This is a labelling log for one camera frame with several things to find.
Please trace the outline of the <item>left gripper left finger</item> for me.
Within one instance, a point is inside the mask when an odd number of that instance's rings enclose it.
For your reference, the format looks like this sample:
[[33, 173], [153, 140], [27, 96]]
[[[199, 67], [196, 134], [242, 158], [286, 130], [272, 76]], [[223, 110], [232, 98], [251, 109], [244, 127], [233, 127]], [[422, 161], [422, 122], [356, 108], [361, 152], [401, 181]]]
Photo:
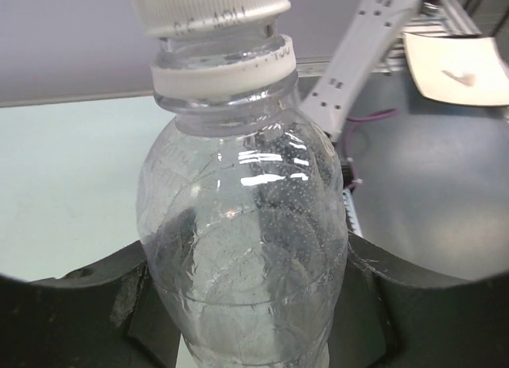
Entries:
[[175, 367], [180, 337], [140, 242], [60, 279], [1, 277], [3, 367]]

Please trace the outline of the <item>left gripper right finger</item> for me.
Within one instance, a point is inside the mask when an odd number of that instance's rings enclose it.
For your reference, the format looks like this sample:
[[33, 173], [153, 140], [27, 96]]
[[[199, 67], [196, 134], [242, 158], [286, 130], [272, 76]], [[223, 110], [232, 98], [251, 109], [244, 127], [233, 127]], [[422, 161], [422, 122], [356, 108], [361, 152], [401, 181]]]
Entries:
[[466, 281], [348, 236], [331, 367], [506, 367], [508, 274]]

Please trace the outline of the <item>clear plastic bottle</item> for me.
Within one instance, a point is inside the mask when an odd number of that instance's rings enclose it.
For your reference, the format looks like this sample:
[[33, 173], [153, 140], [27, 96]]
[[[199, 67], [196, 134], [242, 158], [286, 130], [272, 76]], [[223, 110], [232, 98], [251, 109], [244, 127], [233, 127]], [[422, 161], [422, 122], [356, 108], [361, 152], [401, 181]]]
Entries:
[[348, 253], [339, 158], [272, 19], [164, 41], [173, 113], [140, 172], [156, 290], [198, 367], [326, 367]]

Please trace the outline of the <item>white blue bottle cap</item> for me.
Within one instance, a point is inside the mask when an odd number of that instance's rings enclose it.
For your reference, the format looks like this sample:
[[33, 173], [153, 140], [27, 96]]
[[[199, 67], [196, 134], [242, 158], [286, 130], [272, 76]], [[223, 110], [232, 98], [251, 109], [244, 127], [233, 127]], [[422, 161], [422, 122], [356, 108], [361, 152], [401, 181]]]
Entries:
[[132, 0], [146, 36], [187, 37], [275, 17], [289, 0]]

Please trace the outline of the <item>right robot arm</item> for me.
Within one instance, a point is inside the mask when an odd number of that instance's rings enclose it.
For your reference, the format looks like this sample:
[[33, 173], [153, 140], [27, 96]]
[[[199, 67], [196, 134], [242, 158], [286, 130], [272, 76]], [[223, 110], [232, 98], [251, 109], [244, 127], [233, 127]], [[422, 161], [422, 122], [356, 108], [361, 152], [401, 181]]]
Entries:
[[341, 136], [357, 96], [422, 0], [344, 0], [350, 4], [340, 36], [322, 77], [301, 103], [332, 142]]

